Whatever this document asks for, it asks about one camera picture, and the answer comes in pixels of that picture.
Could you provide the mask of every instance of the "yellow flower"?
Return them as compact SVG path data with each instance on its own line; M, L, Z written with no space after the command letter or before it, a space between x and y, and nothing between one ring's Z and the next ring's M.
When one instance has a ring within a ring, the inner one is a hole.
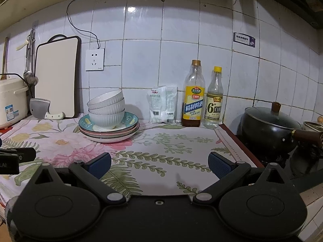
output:
M50 123L39 123L35 125L31 130L33 130L34 132L37 132L37 131L47 131L49 129L52 129L52 125Z
M55 142L55 144L59 144L59 145L66 145L68 144L68 142L64 141L63 139L59 139Z
M15 135L14 137L12 137L11 140L19 143L19 142L27 140L28 138L29 138L29 134L20 133L20 134Z

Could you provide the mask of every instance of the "floral tablecloth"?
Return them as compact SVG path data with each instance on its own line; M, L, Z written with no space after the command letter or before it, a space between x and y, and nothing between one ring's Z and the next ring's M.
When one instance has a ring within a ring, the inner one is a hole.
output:
M78 121L27 118L1 135L2 148L33 147L37 151L34 161L20 164L19 175L0 175L2 207L21 193L44 161L55 167L67 167L76 159L87 162L109 152L112 166L101 180L127 197L197 194L218 180L208 168L211 151L255 167L222 128L187 128L141 120L139 130L130 139L101 144L82 135Z

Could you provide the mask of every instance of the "bottle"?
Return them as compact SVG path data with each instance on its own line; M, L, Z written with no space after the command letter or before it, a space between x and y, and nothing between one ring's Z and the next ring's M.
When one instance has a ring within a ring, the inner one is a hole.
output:
M191 70L184 82L182 105L183 126L199 127L201 123L205 81L200 60L192 60Z
M214 129L219 125L223 99L223 86L221 82L222 67L214 67L214 75L207 89L203 125Z

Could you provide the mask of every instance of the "metal rim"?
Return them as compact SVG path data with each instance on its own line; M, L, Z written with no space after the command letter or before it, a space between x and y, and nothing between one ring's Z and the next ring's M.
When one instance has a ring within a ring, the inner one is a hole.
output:
M317 132L323 131L323 124L318 124L315 122L306 121L306 122L304 122L304 125L308 126L309 128L311 128Z
M253 115L251 115L251 114L249 114L249 113L247 113L247 112L244 112L245 114L247 114L247 115L249 115L250 117L252 117L252 118L254 118L254 119L256 119L256 120L258 120L258 121L260 121L260 122L262 122L262 123L265 123L265 124L268 124L268 125L271 125L271 126L274 126L274 127L277 127L277 128L281 128L281 129L286 129L286 130L290 130L290 131L292 131L292 130L295 130L295 129L300 129L302 126L301 126L301 124L299 123L299 122L297 122L298 124L299 124L299 128L289 128L289 127L284 127L284 126L280 126L280 125L276 125L276 124L273 124L273 123L269 123L269 122L266 122L266 121L264 121L264 120L261 120L260 118L258 118L258 117L255 117L255 116L253 116Z

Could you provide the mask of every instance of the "silver bolt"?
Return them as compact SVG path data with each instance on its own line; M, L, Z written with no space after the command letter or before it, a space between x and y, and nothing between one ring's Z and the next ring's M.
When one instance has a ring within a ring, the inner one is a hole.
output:
M212 195L209 193L198 193L195 197L200 201L208 201L212 198Z
M107 199L110 201L119 201L123 198L123 195L121 195L120 193L110 193L107 195Z

